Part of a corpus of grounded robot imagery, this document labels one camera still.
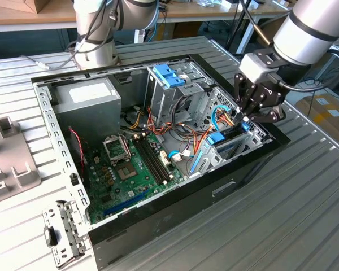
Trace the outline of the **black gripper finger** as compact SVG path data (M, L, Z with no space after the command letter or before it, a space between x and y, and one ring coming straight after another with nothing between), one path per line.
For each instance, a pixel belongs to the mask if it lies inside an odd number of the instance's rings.
M247 118L254 123L276 123L286 118L286 113L281 105L260 108L255 110Z
M242 73L236 73L234 76L234 98L244 115L251 114L250 98L253 91L253 83Z

